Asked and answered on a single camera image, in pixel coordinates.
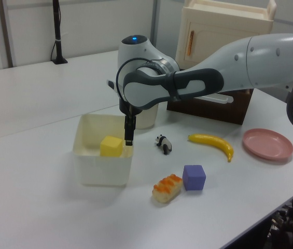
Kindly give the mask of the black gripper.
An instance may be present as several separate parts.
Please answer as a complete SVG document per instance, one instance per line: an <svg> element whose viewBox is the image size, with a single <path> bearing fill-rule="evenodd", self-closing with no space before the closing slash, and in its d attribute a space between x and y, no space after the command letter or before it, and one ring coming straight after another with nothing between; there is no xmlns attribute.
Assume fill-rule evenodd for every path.
<svg viewBox="0 0 293 249"><path fill-rule="evenodd" d="M130 103L122 98L119 99L119 109L123 114L126 115L124 120L124 140L125 145L130 146L131 144L133 144L134 140L136 115L140 114L142 110L132 106Z"/></svg>

